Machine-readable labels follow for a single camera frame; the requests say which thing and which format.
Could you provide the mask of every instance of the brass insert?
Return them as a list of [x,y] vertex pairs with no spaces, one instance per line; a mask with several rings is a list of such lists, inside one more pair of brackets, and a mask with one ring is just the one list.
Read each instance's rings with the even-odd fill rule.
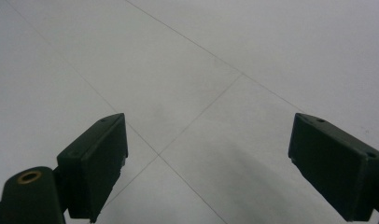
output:
[[26,173],[23,173],[19,178],[18,178],[18,184],[30,184],[34,181],[36,181],[39,177],[41,177],[42,173],[34,170],[34,171],[28,171]]

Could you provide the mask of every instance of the gray floor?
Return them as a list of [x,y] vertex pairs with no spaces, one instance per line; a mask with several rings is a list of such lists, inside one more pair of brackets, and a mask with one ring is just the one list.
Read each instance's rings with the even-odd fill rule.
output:
[[345,223],[288,143],[303,112],[379,149],[379,0],[0,0],[0,197],[119,112],[97,223]]

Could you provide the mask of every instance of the tile grout line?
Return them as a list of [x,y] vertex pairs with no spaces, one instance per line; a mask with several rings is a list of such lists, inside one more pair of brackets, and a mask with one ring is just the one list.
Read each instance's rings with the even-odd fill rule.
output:
[[204,51],[206,51],[207,53],[209,53],[210,55],[216,57],[217,59],[219,59],[220,61],[222,61],[223,63],[227,64],[229,67],[233,68],[234,70],[238,71],[240,74],[250,78],[252,81],[256,82],[257,84],[259,84],[263,89],[265,89],[266,91],[269,91],[270,93],[272,93],[273,95],[277,96],[278,98],[280,98],[281,100],[285,101],[286,103],[294,106],[295,108],[297,108],[298,110],[300,110],[301,112],[303,112],[303,110],[301,110],[298,106],[294,105],[293,103],[289,102],[288,100],[284,99],[283,97],[281,97],[280,95],[278,95],[277,93],[275,93],[274,91],[271,91],[270,89],[268,89],[267,87],[265,87],[264,85],[260,84],[257,80],[255,80],[254,78],[248,76],[246,73],[242,72],[240,69],[238,69],[237,67],[231,65],[230,63],[224,61],[223,59],[221,59],[220,57],[218,57],[216,54],[214,54],[213,52],[211,52],[210,50],[202,47],[200,44],[196,43],[195,41],[191,40],[190,38],[186,37],[185,35],[181,34],[180,32],[178,32],[176,29],[174,29],[173,27],[169,26],[168,24],[166,24],[165,22],[157,19],[156,17],[152,16],[150,13],[146,12],[144,9],[142,9],[141,7],[135,5],[134,3],[132,3],[130,0],[124,0],[126,2],[128,2],[129,4],[131,4],[132,6],[136,7],[137,9],[139,9],[140,11],[144,12],[145,14],[147,14],[150,18],[154,19],[155,21],[158,21],[160,22],[161,24],[163,24],[164,26],[166,26],[167,28],[171,29],[172,31],[174,31],[176,34],[178,35],[181,35],[182,37],[184,37],[185,39],[187,39],[189,42],[191,42],[192,44],[196,45],[198,48],[200,49],[203,49]]
[[183,178],[183,176],[181,176],[179,173],[178,173],[178,171],[176,171],[170,164],[169,164],[169,162],[167,162],[166,160],[165,160],[165,158],[164,157],[162,157],[162,156],[160,156],[160,155],[158,155],[158,157],[159,158],[161,158],[169,167],[170,167],[170,169],[172,169],[174,172],[175,172],[175,174],[176,175],[178,175],[183,181],[184,181],[184,183],[186,183],[187,184],[187,186],[196,194],[196,195],[198,195],[198,197],[225,223],[225,224],[228,224],[228,222],[224,219],[224,218],[222,218],[222,216],[220,216],[219,215],[219,213],[215,210],[215,209],[213,209],[213,207],[209,204],[209,203],[207,203],[206,202],[206,200]]
[[154,159],[152,159],[152,161],[150,161],[131,181],[129,181],[129,183],[122,189],[119,191],[119,193],[114,196],[113,199],[110,200],[110,202],[106,203],[103,208],[102,208],[102,211],[108,207],[109,204],[111,204],[132,182],[134,182],[134,180],[139,176],[141,175],[148,167],[149,165],[154,162],[156,159],[158,159],[160,156],[159,155],[156,155]]
[[[92,90],[94,90],[94,92],[96,92],[96,94],[97,95],[99,95],[101,98],[102,98],[102,100],[115,112],[115,113],[118,113],[118,110],[112,105],[112,104],[110,104],[107,100],[106,100],[106,98],[98,91],[98,90],[96,90],[96,88],[94,88],[93,87],[93,85],[84,77],[84,76],[82,76],[79,72],[78,72],[78,70],[70,63],[70,62],[68,62],[68,60],[66,59],[66,58],[64,58],[64,56],[58,51],[58,50],[56,50],[51,44],[50,44],[50,42],[41,34],[41,33],[39,33],[37,30],[36,30],[36,28],[28,21],[28,20],[26,20],[26,18],[24,18],[24,16],[14,7],[14,6],[12,6],[9,2],[8,2],[8,0],[5,0],[20,16],[21,16],[21,18],[27,23],[27,24],[29,24],[30,25],[30,27],[42,38],[42,39],[44,39],[44,41],[52,48],[52,50],[63,60],[63,62],[65,62],[65,63],[67,63],[76,73],[77,73],[77,75],[79,76],[79,77],[81,77],[87,84],[88,84],[88,86],[89,87],[91,87],[91,89]],[[140,135],[140,133],[128,122],[128,121],[126,121],[126,124],[128,125],[128,126],[130,126],[133,130],[134,130],[134,132],[137,134],[137,135],[139,135],[140,136],[140,138],[143,140],[143,141],[145,141],[146,142],[146,144],[152,149],[152,150],[154,150],[157,154],[158,154],[158,152],[154,149],[154,147],[152,147],[150,144],[149,144],[149,142],[148,141],[146,141],[146,139],[144,139],[143,138],[143,136],[142,135]]]
[[293,103],[289,102],[288,100],[286,100],[285,98],[281,97],[280,95],[278,95],[276,92],[274,91],[271,91],[269,90],[267,87],[265,87],[264,85],[262,85],[261,83],[259,83],[256,79],[248,76],[247,74],[243,73],[244,76],[248,77],[250,80],[252,80],[253,82],[257,83],[258,85],[260,85],[263,89],[265,89],[266,91],[270,92],[271,94],[275,95],[277,98],[281,99],[282,101],[288,103],[289,105],[295,107],[296,109],[298,109],[299,111],[301,111],[302,113],[304,112],[302,109],[300,109],[298,106],[294,105]]
[[196,118],[195,119],[193,119],[190,123],[189,123],[189,125],[187,125],[160,153],[158,153],[158,155],[161,155],[162,153],[163,153],[163,151],[166,149],[166,148],[168,148],[170,145],[172,145],[174,142],[175,142],[175,140],[177,140],[177,138],[178,137],[180,137],[191,125],[192,125],[192,123],[196,120],[196,119],[198,119],[208,108],[210,108],[210,106],[212,106],[228,89],[230,89],[231,88],[231,86],[233,86],[233,84],[234,83],[236,83],[236,81],[241,77],[241,76],[243,76],[243,75],[238,75],[238,77],[236,78],[236,79],[234,79],[233,80],[233,82],[224,90],[224,91],[222,91],[217,97],[216,97],[216,99],[214,99],[205,109],[203,109],[202,111],[201,111],[201,113],[199,113],[198,114],[198,116],[196,116]]
[[27,23],[27,24],[29,24],[29,26],[42,38],[42,39],[44,39],[44,41],[52,48],[52,50],[53,50],[53,52],[55,52],[62,60],[63,60],[63,62],[65,62],[65,63],[67,63],[76,73],[77,73],[77,75],[79,75],[87,84],[88,84],[88,86],[90,86],[95,92],[96,92],[96,94],[98,94],[102,99],[103,99],[103,101],[105,101],[109,106],[110,106],[110,108],[115,112],[115,113],[117,113],[117,110],[114,108],[114,106],[112,106],[107,100],[106,100],[106,98],[102,95],[102,94],[100,94],[100,92],[98,91],[98,90],[96,90],[93,86],[92,86],[92,84],[84,77],[84,76],[82,76],[79,72],[78,72],[78,70],[70,63],[70,62],[68,62],[68,60],[66,60],[66,58],[64,58],[64,56],[58,51],[58,50],[56,50],[56,48],[54,48],[51,44],[50,44],[50,42],[41,34],[41,33],[39,33],[38,32],[38,30],[28,21],[28,20],[26,20],[26,18],[14,7],[14,6],[12,6],[9,2],[8,2],[8,0],[6,0],[6,2],[21,16],[21,18]]
[[151,144],[148,142],[148,141],[146,141],[146,139],[144,139],[143,138],[143,136],[129,123],[129,122],[126,122],[126,124],[129,126],[129,127],[131,127],[132,129],[133,129],[133,131],[152,149],[152,150],[154,150],[154,152],[157,154],[157,155],[159,155],[158,154],[158,152],[157,152],[157,150],[155,150],[155,148],[154,147],[152,147],[151,146]]

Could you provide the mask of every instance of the floor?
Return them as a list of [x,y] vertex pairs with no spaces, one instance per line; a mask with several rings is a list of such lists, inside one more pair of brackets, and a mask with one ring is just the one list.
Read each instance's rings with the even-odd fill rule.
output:
[[97,223],[345,223],[288,143],[302,112],[379,149],[379,0],[0,0],[0,197],[121,112]]

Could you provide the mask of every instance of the floor tile seam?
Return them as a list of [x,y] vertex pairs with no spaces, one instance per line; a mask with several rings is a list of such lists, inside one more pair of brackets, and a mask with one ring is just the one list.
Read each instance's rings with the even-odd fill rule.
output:
[[157,155],[159,155],[157,150],[128,121],[126,121],[126,125],[131,127],[133,129],[133,131],[141,138],[141,140],[143,140]]
[[125,187],[123,187],[123,189],[121,189],[118,193],[117,193],[117,195],[116,196],[114,196],[114,198],[113,199],[111,199],[108,203],[106,203],[104,206],[103,206],[103,209],[102,209],[102,212],[103,212],[103,210],[104,209],[106,209],[114,200],[116,200],[116,198],[118,198],[119,197],[119,195],[126,189],[126,188],[128,188],[128,186],[129,185],[131,185],[132,184],[132,182],[134,182],[134,180],[138,177],[138,176],[140,176],[148,167],[149,167],[149,165],[152,163],[152,162],[154,162],[156,159],[158,159],[159,158],[159,156],[158,155],[155,155],[155,158],[154,159],[152,159],[131,181],[129,181],[129,183],[127,184],[127,185],[125,185]]
[[224,95],[224,93],[231,88],[231,86],[233,86],[234,83],[237,82],[237,80],[239,80],[240,77],[242,77],[243,75],[238,75],[236,79],[233,80],[233,82],[227,87],[225,88],[224,91],[222,91],[205,109],[203,109],[199,114],[198,116],[196,116],[195,119],[193,119],[160,153],[158,153],[158,155],[161,155],[163,153],[164,150],[166,150],[170,145],[172,145],[191,125],[193,122],[195,122],[202,114],[204,114],[205,111],[207,111],[207,109],[209,109],[222,95]]
[[[64,62],[64,63],[67,63],[67,65],[71,68],[71,69],[73,69],[74,71],[75,71],[75,73],[82,79],[82,80],[84,80],[86,83],[87,83],[87,85],[89,86],[89,87],[91,87],[91,89],[97,94],[97,95],[99,95],[101,98],[102,98],[102,100],[114,111],[114,113],[118,113],[118,110],[112,105],[112,104],[110,104],[107,100],[106,100],[106,98],[103,96],[103,94],[101,94],[98,90],[96,90],[96,88],[89,82],[89,80],[87,80],[84,76],[82,76],[79,72],[78,72],[78,70],[70,63],[70,62],[68,62],[68,60],[57,50],[57,49],[55,49],[51,44],[50,44],[50,42],[42,35],[42,34],[40,34],[37,30],[36,30],[36,28],[28,21],[28,20],[26,20],[26,18],[24,18],[24,16],[14,7],[14,6],[12,6],[9,2],[8,2],[8,0],[6,0],[6,2],[21,16],[21,18],[45,41],[45,43],[46,44],[48,44],[50,47],[51,47],[51,49],[53,50],[53,52],[54,53],[56,53],[60,58],[61,58],[61,60]],[[127,120],[126,120],[126,124],[128,125],[128,126],[130,126],[133,130],[134,130],[134,132],[137,134],[137,135],[139,135],[140,136],[140,138],[152,149],[152,150],[154,150],[155,151],[155,153],[157,153],[158,154],[158,152],[154,149],[154,147],[152,147],[151,146],[151,144],[148,142],[148,141],[146,141],[146,139],[141,135],[141,134],[139,134],[139,132],[133,127],[133,125],[131,125],[130,124],[130,122],[128,122]]]
[[130,0],[124,0],[126,2],[128,2],[129,4],[131,4],[132,6],[136,7],[137,9],[139,9],[140,11],[142,11],[143,13],[147,14],[150,18],[152,18],[153,20],[161,23],[162,25],[164,25],[165,27],[169,28],[170,30],[172,30],[173,32],[175,32],[176,34],[182,36],[183,38],[187,39],[189,42],[191,42],[192,44],[196,45],[198,48],[204,50],[205,52],[207,52],[208,54],[212,55],[213,57],[217,58],[218,60],[220,60],[221,62],[225,63],[226,65],[228,65],[230,68],[232,68],[233,70],[237,71],[238,73],[242,74],[242,75],[245,75],[246,77],[250,78],[251,80],[253,80],[254,82],[256,82],[257,84],[259,84],[260,86],[262,86],[263,89],[269,91],[270,93],[272,93],[273,95],[277,96],[278,98],[280,98],[281,100],[285,101],[286,103],[294,106],[296,109],[298,109],[299,111],[303,112],[302,109],[300,109],[298,106],[294,105],[293,103],[291,103],[290,101],[286,100],[285,98],[283,98],[282,96],[280,96],[279,94],[277,94],[276,92],[270,90],[269,88],[267,88],[265,85],[262,85],[259,81],[257,81],[255,78],[253,77],[250,77],[249,75],[247,75],[245,72],[241,71],[239,68],[237,68],[236,66],[233,66],[232,64],[226,62],[225,60],[223,60],[222,58],[218,57],[215,53],[213,53],[212,51],[210,51],[209,49],[203,47],[202,45],[196,43],[194,40],[190,39],[189,37],[181,34],[180,32],[178,32],[175,28],[173,28],[172,26],[168,25],[167,23],[159,20],[158,18],[156,18],[155,16],[151,15],[150,13],[148,13],[147,11],[145,11],[144,9],[142,9],[141,7],[139,7],[138,5],[134,4],[133,2],[131,2]]
[[172,169],[173,172],[175,172],[175,174],[180,177],[180,179],[182,181],[184,181],[184,183],[196,194],[198,195],[198,197],[216,214],[216,216],[218,216],[225,224],[228,224],[228,222],[201,196],[200,193],[198,193],[190,184],[188,181],[186,181],[183,176],[181,176],[181,174],[178,173],[177,170],[175,170],[170,164],[169,162],[162,156],[158,156],[160,157],[168,166],[170,169]]

